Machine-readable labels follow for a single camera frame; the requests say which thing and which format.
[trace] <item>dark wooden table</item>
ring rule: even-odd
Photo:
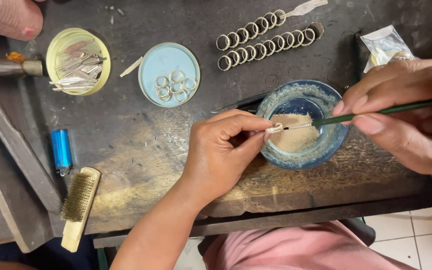
[[[44,55],[58,32],[83,28],[103,40],[111,55],[109,80],[93,95],[53,92],[48,78],[35,78],[33,83],[23,86],[31,94],[36,112],[34,125],[39,127],[43,141],[48,141],[51,130],[68,129],[74,167],[90,166],[102,173],[86,234],[132,228],[179,178],[188,152],[190,127],[211,117],[211,110],[297,79],[319,80],[343,94],[345,86],[357,82],[353,47],[357,31],[392,24],[415,55],[432,58],[432,0],[330,0],[328,5],[307,15],[288,18],[283,26],[264,36],[321,22],[324,36],[312,45],[283,51],[226,72],[218,69],[217,60],[223,52],[216,48],[215,40],[220,34],[243,27],[268,11],[289,12],[303,2],[39,3],[45,15],[43,32],[29,44],[10,40],[12,51]],[[105,9],[112,5],[114,10]],[[120,15],[117,8],[125,14]],[[137,70],[119,77],[140,56],[162,42],[186,46],[201,67],[201,84],[195,97],[176,108],[158,107],[148,101],[139,87]],[[41,157],[46,155],[41,159],[50,168],[49,144],[30,141]],[[196,226],[193,235],[261,227],[262,221],[256,218],[270,217],[272,223],[268,224],[282,226],[429,206],[432,206],[430,177],[404,168],[351,127],[334,156],[313,169],[284,170],[269,164],[262,156],[256,157],[235,188],[202,211],[213,218],[198,221],[196,225],[205,227]],[[293,216],[290,221],[277,222],[279,219],[274,217],[279,215]],[[56,217],[53,219],[58,235],[62,224]],[[227,222],[239,223],[228,227]],[[226,224],[222,225],[225,229],[211,230],[214,224]]]

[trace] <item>brass bristles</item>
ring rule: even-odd
[[[96,179],[80,172],[72,175],[71,179],[72,182],[68,187],[68,193],[61,210],[61,219],[64,221],[81,222],[89,205],[91,191]]]

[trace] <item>lighter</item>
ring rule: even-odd
[[[65,129],[51,131],[53,141],[54,164],[59,175],[69,174],[71,165],[71,152],[69,151],[68,131]]]

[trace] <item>fingernail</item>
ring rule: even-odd
[[[357,109],[361,108],[364,103],[366,103],[366,101],[368,101],[368,95],[363,95],[362,97],[360,97],[356,103],[354,103],[353,106],[353,112],[355,112]]]
[[[268,142],[269,138],[271,138],[271,133],[264,134],[264,143],[265,144]]]
[[[339,101],[333,109],[333,116],[338,116],[344,109],[344,102]]]
[[[353,123],[360,131],[368,135],[380,133],[385,128],[380,120],[369,115],[358,115],[354,118]]]

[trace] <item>blue ceramic bowl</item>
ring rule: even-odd
[[[309,114],[312,120],[330,118],[341,95],[327,84],[312,80],[286,83],[269,94],[259,106],[256,115],[271,119],[273,114]],[[317,126],[321,134],[315,144],[297,152],[277,148],[271,139],[261,150],[270,163],[289,170],[315,167],[327,161],[341,146],[348,126],[330,124]]]

